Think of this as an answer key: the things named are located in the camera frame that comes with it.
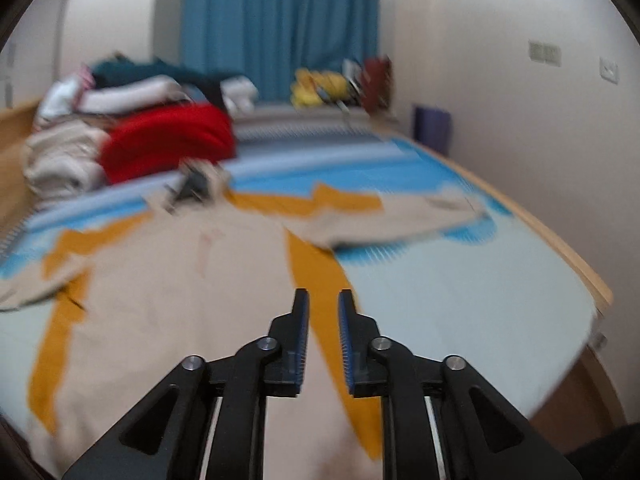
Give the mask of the cream folded blanket stack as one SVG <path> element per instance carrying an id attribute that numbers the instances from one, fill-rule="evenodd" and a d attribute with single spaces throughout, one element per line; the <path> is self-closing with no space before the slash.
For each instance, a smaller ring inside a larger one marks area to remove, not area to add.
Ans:
<path id="1" fill-rule="evenodd" d="M 97 190 L 105 184 L 99 158 L 110 137 L 81 120 L 32 133 L 22 154 L 27 186 L 42 202 L 69 200 Z"/>

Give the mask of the purple box by wall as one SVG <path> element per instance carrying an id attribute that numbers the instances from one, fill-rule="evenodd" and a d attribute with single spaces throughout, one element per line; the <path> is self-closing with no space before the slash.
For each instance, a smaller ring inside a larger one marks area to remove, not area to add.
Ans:
<path id="1" fill-rule="evenodd" d="M 451 139 L 451 115 L 439 108 L 415 106 L 412 119 L 413 140 L 447 156 Z"/>

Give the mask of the wall socket plate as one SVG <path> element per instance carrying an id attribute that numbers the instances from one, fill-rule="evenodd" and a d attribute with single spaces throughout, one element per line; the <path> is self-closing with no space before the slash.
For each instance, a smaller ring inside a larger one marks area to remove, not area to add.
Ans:
<path id="1" fill-rule="evenodd" d="M 611 84 L 618 84 L 620 81 L 620 69 L 614 61 L 600 58 L 600 76 Z"/>

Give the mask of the dark teal shark plush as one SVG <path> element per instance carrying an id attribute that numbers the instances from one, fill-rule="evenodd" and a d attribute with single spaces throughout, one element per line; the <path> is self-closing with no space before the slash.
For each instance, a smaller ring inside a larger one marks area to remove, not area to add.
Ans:
<path id="1" fill-rule="evenodd" d="M 122 87 L 156 76 L 167 76 L 178 84 L 190 84 L 198 88 L 210 104 L 220 108 L 224 107 L 221 83 L 236 76 L 236 73 L 231 72 L 200 73 L 161 60 L 148 64 L 130 60 L 108 60 L 93 65 L 91 73 L 96 89 Z"/>

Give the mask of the blue patterned bed mat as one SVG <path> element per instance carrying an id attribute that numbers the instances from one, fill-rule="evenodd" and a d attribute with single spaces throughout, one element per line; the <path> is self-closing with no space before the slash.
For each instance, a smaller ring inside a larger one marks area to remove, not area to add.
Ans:
<path id="1" fill-rule="evenodd" d="M 577 274 L 521 220 L 436 160 L 399 142 L 384 158 L 340 164 L 322 153 L 244 157 L 215 166 L 231 192 L 308 198 L 318 185 L 352 194 L 459 192 L 476 220 L 397 242 L 341 245 L 357 309 L 417 356 L 464 356 L 523 414 L 532 414 L 582 351 L 596 304 Z"/>

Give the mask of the white plush toy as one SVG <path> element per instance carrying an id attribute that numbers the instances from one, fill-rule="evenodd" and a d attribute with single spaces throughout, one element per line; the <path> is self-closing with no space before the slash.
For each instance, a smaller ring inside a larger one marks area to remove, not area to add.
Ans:
<path id="1" fill-rule="evenodd" d="M 224 105 L 232 117 L 246 115 L 255 108 L 259 92 L 253 81 L 245 76 L 225 79 L 220 83 Z"/>

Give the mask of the red folded blanket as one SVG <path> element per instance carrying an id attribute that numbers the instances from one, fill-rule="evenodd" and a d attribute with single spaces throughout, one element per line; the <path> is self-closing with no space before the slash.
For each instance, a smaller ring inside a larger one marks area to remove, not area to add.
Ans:
<path id="1" fill-rule="evenodd" d="M 220 162 L 235 156 L 230 116 L 212 104 L 168 105 L 120 122 L 99 156 L 108 183 L 178 168 L 185 159 Z"/>

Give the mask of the wooden headboard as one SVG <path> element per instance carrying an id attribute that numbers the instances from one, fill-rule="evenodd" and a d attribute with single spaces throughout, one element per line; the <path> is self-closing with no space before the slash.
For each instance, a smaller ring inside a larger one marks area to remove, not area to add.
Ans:
<path id="1" fill-rule="evenodd" d="M 1 111 L 1 238 L 5 238 L 27 216 L 34 204 L 34 196 L 23 176 L 22 149 L 32 133 L 38 105 L 38 101 L 30 101 Z"/>

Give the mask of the beige and orange jacket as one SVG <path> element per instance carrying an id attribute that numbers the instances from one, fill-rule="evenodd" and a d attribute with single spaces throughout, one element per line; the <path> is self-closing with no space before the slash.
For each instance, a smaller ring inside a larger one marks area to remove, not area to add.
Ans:
<path id="1" fill-rule="evenodd" d="M 381 409 L 346 390 L 336 300 L 349 286 L 341 245 L 397 242 L 463 226 L 484 212 L 475 197 L 352 194 L 318 185 L 308 198 L 238 194 L 205 165 L 213 198 L 142 214 L 99 230 L 63 232 L 41 260 L 1 283 L 1 305 L 44 298 L 54 308 L 32 370 L 27 442 L 60 476 L 182 358 L 231 356 L 310 296 L 308 372 L 300 397 L 268 418 L 270 479 L 377 479 Z"/>

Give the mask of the white folded bedding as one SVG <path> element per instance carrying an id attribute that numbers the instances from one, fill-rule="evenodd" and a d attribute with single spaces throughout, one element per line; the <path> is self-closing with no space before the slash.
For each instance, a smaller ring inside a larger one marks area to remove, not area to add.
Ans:
<path id="1" fill-rule="evenodd" d="M 182 85 L 168 76 L 106 89 L 90 88 L 89 82 L 78 73 L 57 81 L 40 102 L 36 122 L 46 124 L 72 115 L 122 116 L 157 105 L 191 101 Z"/>

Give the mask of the blue curtain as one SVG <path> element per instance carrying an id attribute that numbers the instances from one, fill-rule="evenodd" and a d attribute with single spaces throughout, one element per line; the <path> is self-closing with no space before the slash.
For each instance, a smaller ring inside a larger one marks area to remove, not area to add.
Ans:
<path id="1" fill-rule="evenodd" d="M 264 101 L 288 100 L 299 68 L 338 72 L 376 52 L 378 0 L 183 0 L 183 64 L 247 76 Z"/>

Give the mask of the dark red cushion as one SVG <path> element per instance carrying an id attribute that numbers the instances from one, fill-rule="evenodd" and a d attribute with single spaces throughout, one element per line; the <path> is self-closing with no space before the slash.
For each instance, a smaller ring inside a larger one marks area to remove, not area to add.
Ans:
<path id="1" fill-rule="evenodd" d="M 393 89 L 393 65 L 388 56 L 367 58 L 361 73 L 361 106 L 372 115 L 390 107 Z"/>

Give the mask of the yellow plush toys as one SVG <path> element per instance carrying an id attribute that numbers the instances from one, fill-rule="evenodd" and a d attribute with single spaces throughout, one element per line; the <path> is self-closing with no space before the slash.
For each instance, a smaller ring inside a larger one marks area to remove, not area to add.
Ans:
<path id="1" fill-rule="evenodd" d="M 349 99 L 349 83 L 340 73 L 299 68 L 291 84 L 294 107 L 316 107 Z"/>

